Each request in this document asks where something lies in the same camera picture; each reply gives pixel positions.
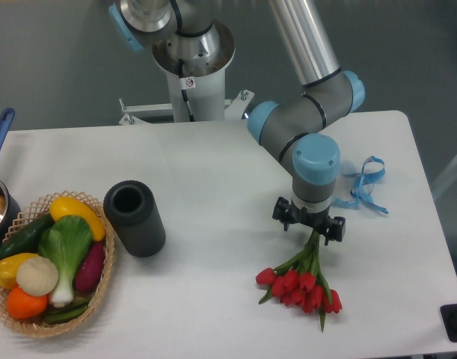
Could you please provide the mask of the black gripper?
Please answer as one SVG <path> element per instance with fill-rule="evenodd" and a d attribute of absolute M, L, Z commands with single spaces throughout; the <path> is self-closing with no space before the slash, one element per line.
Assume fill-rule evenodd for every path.
<path fill-rule="evenodd" d="M 346 231 L 346 219 L 329 217 L 329 204 L 295 203 L 279 197 L 274 205 L 272 218 L 283 225 L 286 232 L 291 224 L 303 224 L 313 229 L 324 229 L 325 246 L 330 242 L 342 242 Z"/>

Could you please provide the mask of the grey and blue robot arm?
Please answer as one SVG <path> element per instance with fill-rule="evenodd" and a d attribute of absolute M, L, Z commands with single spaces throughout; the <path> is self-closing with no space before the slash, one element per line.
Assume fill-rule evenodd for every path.
<path fill-rule="evenodd" d="M 124 45 L 162 73 L 176 122 L 243 120 L 288 174 L 274 205 L 283 226 L 302 224 L 340 242 L 331 214 L 340 148 L 324 130 L 356 111 L 365 90 L 338 63 L 313 1 L 265 1 L 242 23 L 223 23 L 213 1 L 110 1 Z"/>

